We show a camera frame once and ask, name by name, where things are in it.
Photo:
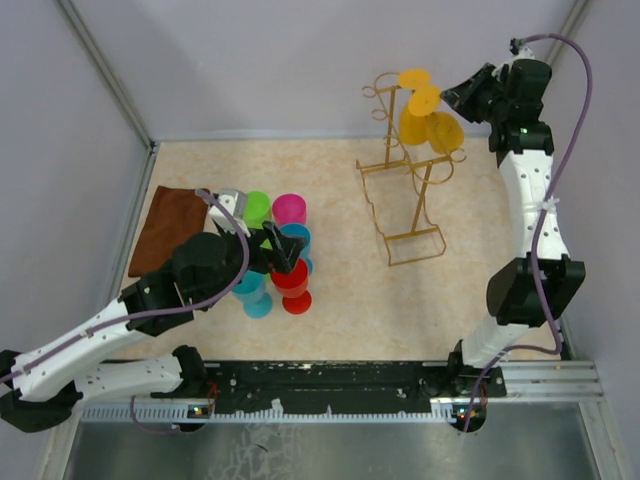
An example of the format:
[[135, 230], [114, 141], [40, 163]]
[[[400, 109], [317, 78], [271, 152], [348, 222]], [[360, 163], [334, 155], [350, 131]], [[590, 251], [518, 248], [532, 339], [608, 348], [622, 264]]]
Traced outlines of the yellow wine glass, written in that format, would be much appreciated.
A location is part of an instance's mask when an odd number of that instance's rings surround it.
[[417, 146], [427, 141], [426, 116], [414, 112], [411, 106], [414, 94], [430, 82], [430, 74], [421, 68], [413, 68], [401, 72], [397, 86], [410, 91], [410, 97], [400, 115], [399, 139], [409, 146]]
[[426, 116], [425, 143], [429, 143], [436, 153], [449, 154], [462, 145], [464, 132], [452, 115], [437, 110], [440, 103], [439, 88], [428, 85], [414, 94], [411, 106], [415, 113]]

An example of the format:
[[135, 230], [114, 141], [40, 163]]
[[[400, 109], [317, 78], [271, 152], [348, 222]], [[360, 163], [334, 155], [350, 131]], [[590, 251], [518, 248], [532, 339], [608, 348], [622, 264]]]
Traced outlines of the red wine glass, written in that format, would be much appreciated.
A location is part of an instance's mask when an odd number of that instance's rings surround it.
[[309, 268], [304, 259], [299, 259], [289, 274], [274, 272], [270, 274], [270, 279], [282, 296], [281, 303], [287, 313], [301, 315], [310, 309]]

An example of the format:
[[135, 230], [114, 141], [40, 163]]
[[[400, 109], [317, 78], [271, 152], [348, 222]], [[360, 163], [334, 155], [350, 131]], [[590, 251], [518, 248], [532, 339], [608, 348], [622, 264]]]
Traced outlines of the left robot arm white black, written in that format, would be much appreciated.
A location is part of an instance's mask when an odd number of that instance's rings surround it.
[[30, 352], [1, 353], [1, 418], [24, 433], [56, 427], [95, 401], [149, 395], [189, 398], [208, 384], [194, 347], [156, 359], [110, 361], [121, 349], [193, 321], [238, 285], [246, 272], [289, 274], [308, 240], [272, 222], [246, 233], [202, 232], [176, 247], [158, 270], [125, 288], [99, 313]]

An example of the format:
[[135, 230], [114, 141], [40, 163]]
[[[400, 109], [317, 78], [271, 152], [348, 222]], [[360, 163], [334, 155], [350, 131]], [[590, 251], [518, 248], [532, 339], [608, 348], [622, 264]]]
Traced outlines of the pink wine glass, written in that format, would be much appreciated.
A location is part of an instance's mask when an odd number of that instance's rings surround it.
[[272, 204], [272, 214], [278, 226], [307, 221], [307, 203], [296, 193], [286, 193], [278, 196]]

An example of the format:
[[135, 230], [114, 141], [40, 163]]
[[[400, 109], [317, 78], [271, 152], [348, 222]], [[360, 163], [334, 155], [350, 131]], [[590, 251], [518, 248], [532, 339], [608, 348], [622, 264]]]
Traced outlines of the yellow wine glass back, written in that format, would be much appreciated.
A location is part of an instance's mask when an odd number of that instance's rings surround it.
[[414, 94], [430, 82], [430, 74], [421, 68], [413, 68], [401, 72], [397, 86], [410, 91], [410, 97], [400, 115], [399, 139], [409, 146], [417, 146], [427, 141], [426, 116], [414, 112], [411, 106]]

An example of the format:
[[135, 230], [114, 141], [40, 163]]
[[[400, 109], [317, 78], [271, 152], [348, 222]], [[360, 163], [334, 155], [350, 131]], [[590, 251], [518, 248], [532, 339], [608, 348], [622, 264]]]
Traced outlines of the yellow wine glass front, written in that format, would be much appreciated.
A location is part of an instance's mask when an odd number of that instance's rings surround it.
[[414, 94], [411, 106], [415, 113], [426, 116], [425, 143], [429, 143], [436, 153], [449, 154], [462, 145], [464, 132], [452, 115], [437, 110], [440, 103], [439, 88], [428, 85]]

